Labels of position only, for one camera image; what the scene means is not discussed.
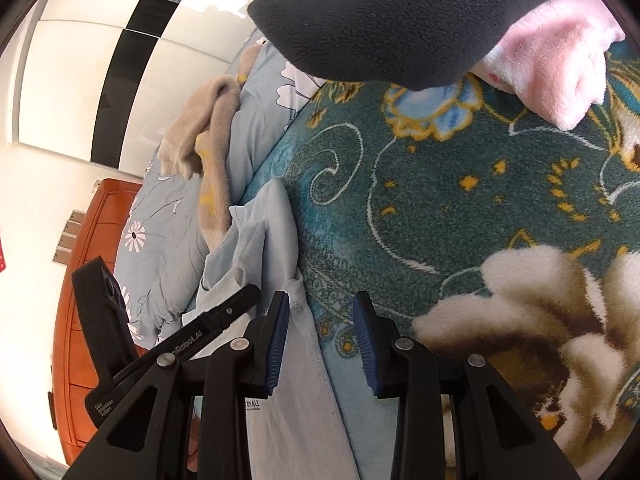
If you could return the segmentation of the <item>light blue printed t-shirt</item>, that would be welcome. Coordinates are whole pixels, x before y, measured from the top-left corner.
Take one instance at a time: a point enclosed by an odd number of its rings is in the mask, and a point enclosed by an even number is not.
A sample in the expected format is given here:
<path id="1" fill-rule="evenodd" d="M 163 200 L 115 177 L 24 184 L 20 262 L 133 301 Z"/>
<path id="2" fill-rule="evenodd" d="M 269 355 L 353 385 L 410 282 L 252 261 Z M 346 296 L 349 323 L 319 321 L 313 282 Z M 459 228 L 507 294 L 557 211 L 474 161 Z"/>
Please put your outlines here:
<path id="1" fill-rule="evenodd" d="M 195 311 L 212 310 L 246 285 L 262 299 L 205 349 L 213 353 L 244 335 L 273 299 L 280 320 L 268 346 L 266 400 L 251 394 L 246 407 L 248 458 L 256 479 L 356 479 L 358 470 L 321 355 L 304 280 L 297 230 L 284 182 L 275 178 L 242 206 L 230 209 L 232 225 L 205 259 Z"/>

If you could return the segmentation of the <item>grey floral duvet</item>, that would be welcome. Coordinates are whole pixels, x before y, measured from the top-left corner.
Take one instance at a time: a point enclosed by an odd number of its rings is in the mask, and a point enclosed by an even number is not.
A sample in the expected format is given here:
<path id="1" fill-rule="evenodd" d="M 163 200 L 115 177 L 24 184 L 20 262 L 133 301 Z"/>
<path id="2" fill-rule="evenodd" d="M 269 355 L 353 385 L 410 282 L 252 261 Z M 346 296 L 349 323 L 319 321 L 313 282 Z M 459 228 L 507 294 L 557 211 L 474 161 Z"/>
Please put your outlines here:
<path id="1" fill-rule="evenodd" d="M 272 43 L 262 47 L 242 87 L 232 119 L 226 170 L 230 206 L 303 107 L 325 81 L 299 70 Z M 238 72 L 240 55 L 230 74 Z M 164 176 L 154 152 L 122 230 L 115 278 L 125 301 L 134 344 L 149 349 L 183 326 L 195 307 L 209 249 L 198 224 L 201 177 Z"/>

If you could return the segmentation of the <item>orange wooden headboard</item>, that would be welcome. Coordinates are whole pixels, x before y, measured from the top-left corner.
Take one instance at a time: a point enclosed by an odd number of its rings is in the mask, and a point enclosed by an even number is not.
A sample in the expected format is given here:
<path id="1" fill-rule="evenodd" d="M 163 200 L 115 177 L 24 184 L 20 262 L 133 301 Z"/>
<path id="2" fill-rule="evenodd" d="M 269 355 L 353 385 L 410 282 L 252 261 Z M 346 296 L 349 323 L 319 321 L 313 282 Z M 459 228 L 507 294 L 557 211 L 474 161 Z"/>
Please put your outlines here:
<path id="1" fill-rule="evenodd" d="M 103 289 L 100 279 L 90 278 L 87 285 L 81 285 L 79 280 L 86 275 L 81 271 L 83 266 L 96 267 L 94 260 L 100 260 L 107 272 L 114 269 L 122 230 L 140 188 L 139 183 L 101 180 L 88 209 L 73 212 L 67 221 L 63 235 L 70 238 L 70 244 L 60 243 L 56 248 L 56 253 L 66 258 L 66 270 L 54 323 L 49 402 L 52 422 L 69 465 L 96 434 L 86 397 L 110 372 L 94 360 L 107 359 L 121 368 L 117 363 L 119 353 L 125 355 L 125 361 L 136 358 L 134 347 L 126 344 L 122 336 L 116 338 L 114 350 L 98 349 L 98 344 L 108 341 L 109 333 L 116 330 L 116 323 L 108 318 L 101 298 L 93 301 L 96 312 L 90 312 L 89 294 Z M 101 321 L 106 323 L 104 336 L 99 334 Z"/>

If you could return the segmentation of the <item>teal floral bed blanket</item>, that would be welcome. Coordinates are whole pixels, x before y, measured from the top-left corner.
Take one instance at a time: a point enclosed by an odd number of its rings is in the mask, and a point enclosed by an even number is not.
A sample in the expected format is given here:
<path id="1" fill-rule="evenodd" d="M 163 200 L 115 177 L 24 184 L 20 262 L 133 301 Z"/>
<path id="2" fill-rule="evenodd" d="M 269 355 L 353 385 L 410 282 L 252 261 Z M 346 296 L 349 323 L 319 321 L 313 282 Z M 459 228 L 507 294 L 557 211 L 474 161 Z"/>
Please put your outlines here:
<path id="1" fill-rule="evenodd" d="M 368 387 L 352 300 L 451 359 L 484 356 L 584 479 L 639 417 L 639 58 L 605 55 L 570 131 L 474 75 L 412 92 L 327 82 L 248 185 L 281 178 L 324 365 L 360 476 L 397 403 Z"/>

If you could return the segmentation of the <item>beige knit sweater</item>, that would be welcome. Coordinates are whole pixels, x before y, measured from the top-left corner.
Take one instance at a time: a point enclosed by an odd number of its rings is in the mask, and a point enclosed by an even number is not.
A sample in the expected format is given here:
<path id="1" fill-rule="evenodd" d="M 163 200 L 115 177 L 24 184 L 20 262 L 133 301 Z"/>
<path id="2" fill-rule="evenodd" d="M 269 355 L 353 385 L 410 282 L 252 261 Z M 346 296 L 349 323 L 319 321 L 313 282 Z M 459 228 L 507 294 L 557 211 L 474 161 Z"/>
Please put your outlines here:
<path id="1" fill-rule="evenodd" d="M 216 249 L 231 226 L 230 190 L 226 170 L 232 119 L 239 110 L 242 87 L 258 54 L 259 44 L 240 55 L 238 72 L 201 84 L 165 133 L 157 159 L 164 176 L 201 177 L 198 224 L 209 249 Z"/>

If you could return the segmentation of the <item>black fleece garment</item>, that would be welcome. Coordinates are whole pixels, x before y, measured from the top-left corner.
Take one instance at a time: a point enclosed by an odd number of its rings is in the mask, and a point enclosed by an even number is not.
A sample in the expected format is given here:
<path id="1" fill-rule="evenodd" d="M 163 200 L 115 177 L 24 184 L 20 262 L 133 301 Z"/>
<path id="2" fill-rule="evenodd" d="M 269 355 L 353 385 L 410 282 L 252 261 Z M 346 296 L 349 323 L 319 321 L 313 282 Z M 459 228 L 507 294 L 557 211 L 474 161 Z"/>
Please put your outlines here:
<path id="1" fill-rule="evenodd" d="M 254 0 L 250 18 L 312 76 L 410 90 L 458 81 L 547 0 Z"/>

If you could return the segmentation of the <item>pink fleece garment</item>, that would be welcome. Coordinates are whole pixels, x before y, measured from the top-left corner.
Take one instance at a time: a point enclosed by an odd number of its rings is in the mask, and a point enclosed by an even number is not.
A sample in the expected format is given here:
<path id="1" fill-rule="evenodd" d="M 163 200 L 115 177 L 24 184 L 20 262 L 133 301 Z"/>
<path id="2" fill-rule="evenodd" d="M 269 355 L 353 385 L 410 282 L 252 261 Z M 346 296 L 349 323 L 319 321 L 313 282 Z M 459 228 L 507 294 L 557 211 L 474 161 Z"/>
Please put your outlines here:
<path id="1" fill-rule="evenodd" d="M 471 73 L 568 131 L 604 101 L 605 52 L 625 39 L 602 0 L 548 0 L 511 25 Z"/>

